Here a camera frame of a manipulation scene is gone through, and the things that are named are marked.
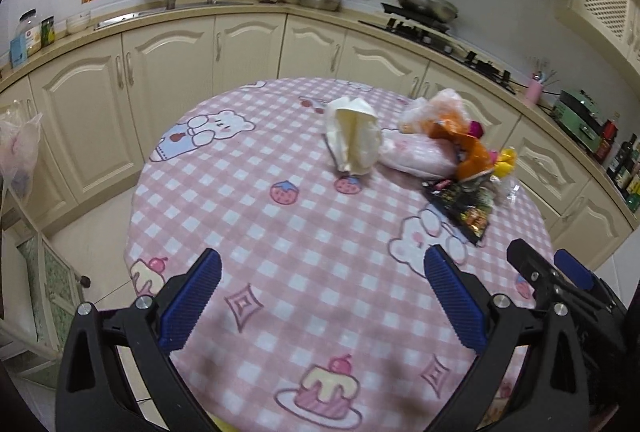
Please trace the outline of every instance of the sink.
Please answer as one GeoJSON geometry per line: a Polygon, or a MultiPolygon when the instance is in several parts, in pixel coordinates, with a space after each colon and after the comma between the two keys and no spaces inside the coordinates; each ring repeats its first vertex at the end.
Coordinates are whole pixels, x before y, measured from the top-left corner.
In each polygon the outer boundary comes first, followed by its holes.
{"type": "MultiPolygon", "coordinates": [[[[199,9],[203,7],[217,7],[217,6],[251,6],[253,2],[239,2],[233,0],[207,0],[206,2],[196,2],[194,4],[180,4],[175,7],[172,11],[179,11],[184,9],[199,9]]],[[[103,20],[95,25],[94,30],[102,29],[105,27],[113,26],[119,24],[121,22],[127,22],[129,20],[135,20],[136,18],[148,17],[151,15],[159,15],[160,13],[167,12],[167,8],[159,7],[155,9],[148,9],[146,11],[140,11],[137,13],[128,13],[126,15],[120,15],[113,18],[108,18],[108,20],[103,20]]]]}

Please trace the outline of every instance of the green appliance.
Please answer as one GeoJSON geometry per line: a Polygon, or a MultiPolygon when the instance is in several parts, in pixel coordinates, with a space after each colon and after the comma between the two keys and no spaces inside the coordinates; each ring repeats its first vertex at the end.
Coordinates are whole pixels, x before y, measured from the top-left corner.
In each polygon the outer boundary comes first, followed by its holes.
{"type": "Polygon", "coordinates": [[[600,110],[583,90],[563,90],[551,117],[574,141],[595,153],[600,146],[602,116],[600,110]]]}

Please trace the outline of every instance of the pink checkered tablecloth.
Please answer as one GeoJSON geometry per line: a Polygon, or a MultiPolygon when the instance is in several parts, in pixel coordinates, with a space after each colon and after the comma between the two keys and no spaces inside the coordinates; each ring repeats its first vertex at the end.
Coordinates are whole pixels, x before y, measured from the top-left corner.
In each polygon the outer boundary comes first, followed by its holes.
{"type": "Polygon", "coordinates": [[[522,190],[474,247],[415,177],[336,173],[322,112],[345,95],[386,129],[407,102],[333,79],[246,85],[169,130],[136,189],[126,262],[137,293],[158,293],[206,247],[222,257],[220,286],[172,360],[203,407],[242,432],[423,430],[474,358],[423,277],[425,250],[443,245],[490,292],[529,307],[506,248],[524,238],[552,259],[522,190]]]}

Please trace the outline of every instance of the screw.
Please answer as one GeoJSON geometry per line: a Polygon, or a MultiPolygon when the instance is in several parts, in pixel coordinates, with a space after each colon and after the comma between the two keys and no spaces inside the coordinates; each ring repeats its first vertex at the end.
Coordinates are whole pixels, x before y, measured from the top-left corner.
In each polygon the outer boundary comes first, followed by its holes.
{"type": "Polygon", "coordinates": [[[154,302],[153,298],[148,295],[142,295],[142,297],[136,298],[136,307],[138,309],[149,309],[154,302]]]}
{"type": "Polygon", "coordinates": [[[511,300],[507,295],[496,295],[494,297],[494,304],[496,307],[500,307],[500,309],[505,309],[505,307],[509,307],[511,305],[511,300]]]}
{"type": "Polygon", "coordinates": [[[569,314],[569,309],[567,309],[567,307],[564,304],[556,304],[554,306],[554,311],[556,312],[556,315],[558,315],[559,317],[565,317],[567,316],[567,314],[569,314]]]}
{"type": "Polygon", "coordinates": [[[85,302],[84,304],[80,304],[78,306],[78,314],[85,317],[91,312],[91,309],[91,304],[89,302],[85,302]]]}

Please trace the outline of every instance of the gas stove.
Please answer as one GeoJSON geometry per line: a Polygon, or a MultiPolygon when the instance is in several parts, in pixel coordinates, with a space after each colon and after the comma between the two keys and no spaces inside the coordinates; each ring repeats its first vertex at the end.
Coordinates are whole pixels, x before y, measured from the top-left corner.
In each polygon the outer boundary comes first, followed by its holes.
{"type": "Polygon", "coordinates": [[[360,23],[401,36],[406,40],[444,54],[490,79],[507,92],[513,95],[516,94],[511,86],[510,71],[498,68],[494,62],[489,61],[488,57],[478,55],[475,50],[446,34],[446,31],[449,30],[447,25],[433,18],[390,6],[389,4],[382,4],[382,6],[385,12],[390,13],[386,24],[376,24],[365,22],[364,20],[360,20],[360,23]]]}

